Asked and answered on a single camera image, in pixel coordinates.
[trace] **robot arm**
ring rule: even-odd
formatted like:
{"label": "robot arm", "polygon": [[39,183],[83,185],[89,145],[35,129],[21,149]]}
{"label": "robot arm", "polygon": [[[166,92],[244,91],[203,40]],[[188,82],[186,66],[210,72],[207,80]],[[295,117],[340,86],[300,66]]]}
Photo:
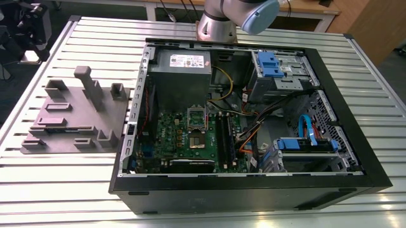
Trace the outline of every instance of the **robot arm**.
{"label": "robot arm", "polygon": [[234,42],[236,25],[248,34],[258,34],[270,26],[278,12],[278,0],[206,0],[198,37],[204,41]]}

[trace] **gray fixture plate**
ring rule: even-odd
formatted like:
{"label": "gray fixture plate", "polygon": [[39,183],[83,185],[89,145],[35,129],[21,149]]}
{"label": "gray fixture plate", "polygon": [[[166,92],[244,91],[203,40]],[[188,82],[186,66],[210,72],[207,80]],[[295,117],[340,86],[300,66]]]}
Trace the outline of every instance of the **gray fixture plate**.
{"label": "gray fixture plate", "polygon": [[[121,136],[123,125],[125,119],[125,112],[128,106],[128,99],[124,101],[113,100],[109,88],[101,88],[103,90],[103,105],[105,110],[96,112],[91,100],[87,99],[83,87],[68,87],[68,90],[63,90],[64,99],[51,99],[47,97],[44,105],[40,109],[37,118],[33,122],[33,126],[37,126],[37,122],[41,118],[64,118],[67,121],[65,127],[95,126],[97,130],[103,130],[105,136],[108,136],[109,130],[117,138]],[[127,97],[129,96],[129,89],[125,88]],[[53,103],[69,103],[72,109],[69,111],[53,111],[48,112],[45,107]],[[73,145],[75,139],[87,139],[95,143],[95,146],[88,149],[77,149]],[[72,133],[52,133],[48,135],[33,136],[31,133],[25,140],[40,139],[47,146],[39,149],[27,149],[21,147],[21,153],[24,154],[47,154],[47,153],[112,153],[116,152],[116,145],[111,148],[103,148],[96,140],[97,132],[95,134]]]}

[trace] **slotted aluminum table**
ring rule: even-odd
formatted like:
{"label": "slotted aluminum table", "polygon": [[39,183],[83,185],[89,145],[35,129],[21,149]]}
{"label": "slotted aluminum table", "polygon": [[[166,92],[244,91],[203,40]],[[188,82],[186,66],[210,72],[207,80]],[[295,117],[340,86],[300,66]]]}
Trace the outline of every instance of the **slotted aluminum table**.
{"label": "slotted aluminum table", "polygon": [[115,154],[24,155],[21,141],[45,100],[44,85],[92,68],[101,86],[133,88],[145,37],[195,39],[194,24],[85,18],[69,21],[0,131],[0,226],[49,227],[394,227],[406,224],[406,108],[358,44],[340,34],[238,31],[240,43],[319,50],[394,186],[320,211],[135,215],[108,182]]}

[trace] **green circuit board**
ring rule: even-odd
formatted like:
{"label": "green circuit board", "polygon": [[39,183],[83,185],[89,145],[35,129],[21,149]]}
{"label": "green circuit board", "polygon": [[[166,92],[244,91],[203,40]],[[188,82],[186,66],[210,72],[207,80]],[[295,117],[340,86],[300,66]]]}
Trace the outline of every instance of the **green circuit board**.
{"label": "green circuit board", "polygon": [[[156,142],[153,145],[153,162],[144,161],[144,168],[151,173],[157,172],[156,166],[164,159],[202,159],[215,161],[216,173],[247,172],[246,159],[238,159],[231,167],[219,166],[216,150],[215,114],[207,115],[207,131],[188,131],[187,113],[160,113],[157,120]],[[232,133],[242,132],[238,115],[230,115]]]}

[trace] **blue cable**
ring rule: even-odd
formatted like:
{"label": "blue cable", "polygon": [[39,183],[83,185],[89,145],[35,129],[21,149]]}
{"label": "blue cable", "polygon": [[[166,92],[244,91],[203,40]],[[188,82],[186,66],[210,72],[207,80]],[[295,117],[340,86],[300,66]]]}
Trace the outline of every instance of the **blue cable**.
{"label": "blue cable", "polygon": [[318,142],[316,142],[316,138],[315,138],[315,131],[312,130],[311,127],[311,119],[310,116],[303,114],[299,117],[299,137],[304,137],[303,136],[303,121],[306,121],[306,127],[307,127],[307,136],[310,138],[310,142],[312,146],[316,146]]}

